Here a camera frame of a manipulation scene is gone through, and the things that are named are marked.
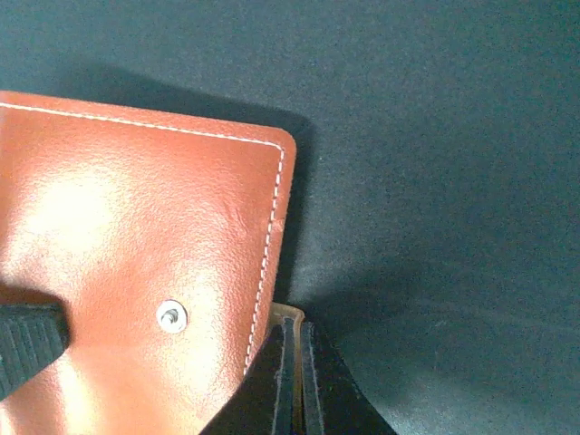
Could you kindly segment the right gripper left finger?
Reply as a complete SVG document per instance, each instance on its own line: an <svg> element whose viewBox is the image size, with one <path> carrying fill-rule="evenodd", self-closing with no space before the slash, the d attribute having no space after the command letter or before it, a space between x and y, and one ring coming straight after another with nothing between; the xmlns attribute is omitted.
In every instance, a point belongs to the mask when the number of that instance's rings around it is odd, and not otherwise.
<svg viewBox="0 0 580 435"><path fill-rule="evenodd" d="M1 398L55 362L69 346L66 314L58 304L1 306Z"/></svg>

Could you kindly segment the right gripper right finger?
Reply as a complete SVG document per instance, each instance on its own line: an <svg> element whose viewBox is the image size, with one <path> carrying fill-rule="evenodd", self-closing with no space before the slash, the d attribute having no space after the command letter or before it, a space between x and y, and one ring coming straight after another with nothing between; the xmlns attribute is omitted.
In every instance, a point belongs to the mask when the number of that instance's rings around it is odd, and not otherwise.
<svg viewBox="0 0 580 435"><path fill-rule="evenodd" d="M267 338L206 434L392 434L343 358L302 312L273 312Z"/></svg>

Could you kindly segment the brown leather card holder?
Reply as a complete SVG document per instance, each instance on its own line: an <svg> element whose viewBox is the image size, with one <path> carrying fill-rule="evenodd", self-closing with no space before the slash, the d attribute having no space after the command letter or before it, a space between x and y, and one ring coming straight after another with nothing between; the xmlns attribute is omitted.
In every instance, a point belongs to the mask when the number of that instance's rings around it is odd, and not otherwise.
<svg viewBox="0 0 580 435"><path fill-rule="evenodd" d="M284 130L1 94L1 300L68 349L4 434L198 434L266 338L296 145Z"/></svg>

